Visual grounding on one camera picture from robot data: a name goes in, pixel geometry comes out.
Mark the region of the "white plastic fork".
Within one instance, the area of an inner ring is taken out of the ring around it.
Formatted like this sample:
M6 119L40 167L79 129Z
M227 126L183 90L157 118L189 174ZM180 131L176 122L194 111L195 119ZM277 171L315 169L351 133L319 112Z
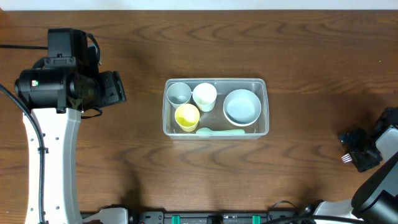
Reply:
M342 160L344 163L348 163L348 162L352 162L352 161L353 161L353 159L352 159L352 157L350 156L349 153L347 153L347 154L345 154L344 156L342 156L342 157L341 157L341 160Z

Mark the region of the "grey plastic cup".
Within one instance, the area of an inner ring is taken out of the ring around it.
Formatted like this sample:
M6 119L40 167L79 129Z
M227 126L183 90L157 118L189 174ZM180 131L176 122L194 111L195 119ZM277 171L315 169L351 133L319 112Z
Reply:
M166 95L170 104L177 109L180 105L190 102L192 97L191 88L186 83L174 83L167 89Z

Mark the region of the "yellow plastic cup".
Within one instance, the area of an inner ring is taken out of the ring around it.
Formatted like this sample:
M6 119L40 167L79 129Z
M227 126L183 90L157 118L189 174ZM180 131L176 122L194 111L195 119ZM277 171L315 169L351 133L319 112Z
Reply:
M198 125L200 112L192 104L183 104L175 110L175 120L183 131L192 132Z

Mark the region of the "white plastic cup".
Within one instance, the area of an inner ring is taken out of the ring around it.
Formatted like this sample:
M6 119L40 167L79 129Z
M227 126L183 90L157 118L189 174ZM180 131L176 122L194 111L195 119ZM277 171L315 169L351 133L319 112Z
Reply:
M217 90L210 83L201 83L194 88L192 96L201 111L209 112L215 106Z

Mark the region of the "light green plastic spoon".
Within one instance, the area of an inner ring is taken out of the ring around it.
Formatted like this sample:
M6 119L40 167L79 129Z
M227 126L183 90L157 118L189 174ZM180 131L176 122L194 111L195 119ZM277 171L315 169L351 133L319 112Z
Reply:
M229 130L212 130L210 128L200 128L197 129L196 134L204 134L204 135L217 135L217 134L245 134L245 130L243 129L229 129Z

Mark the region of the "grey plastic bowl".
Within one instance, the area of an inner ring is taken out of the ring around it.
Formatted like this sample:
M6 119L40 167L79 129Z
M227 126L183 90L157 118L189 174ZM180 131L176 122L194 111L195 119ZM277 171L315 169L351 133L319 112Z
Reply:
M250 107L262 110L262 104L257 95L245 89L234 90L226 96L223 102L223 109L232 107Z

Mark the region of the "white plastic bowl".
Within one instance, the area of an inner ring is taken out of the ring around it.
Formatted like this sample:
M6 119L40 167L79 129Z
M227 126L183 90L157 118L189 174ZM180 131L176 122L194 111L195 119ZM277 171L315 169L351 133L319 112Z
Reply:
M255 121L261 115L262 110L259 108L250 107L237 107L237 108L224 108L223 113L225 118L233 125L239 127L250 126L254 124Z

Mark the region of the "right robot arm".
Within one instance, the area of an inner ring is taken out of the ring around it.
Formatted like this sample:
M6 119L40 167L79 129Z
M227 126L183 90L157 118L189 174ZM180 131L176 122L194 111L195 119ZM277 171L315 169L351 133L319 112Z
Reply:
M379 166L351 200L320 202L312 215L333 217L315 223L341 223L342 218L367 223L397 223L397 108L386 108L370 130L340 134L347 149L343 162L359 172Z

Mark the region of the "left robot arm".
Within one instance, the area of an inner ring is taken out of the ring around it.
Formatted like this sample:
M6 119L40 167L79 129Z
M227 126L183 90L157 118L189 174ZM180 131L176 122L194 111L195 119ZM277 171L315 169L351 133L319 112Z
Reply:
M29 200L25 223L90 223L127 224L126 208L104 208L82 218L76 193L76 140L81 112L67 109L57 113L54 108L34 109L32 117L44 131L44 143L49 153L44 155L44 222L40 222L39 185L40 155L36 152L39 140L33 124L24 115L23 122L29 140Z

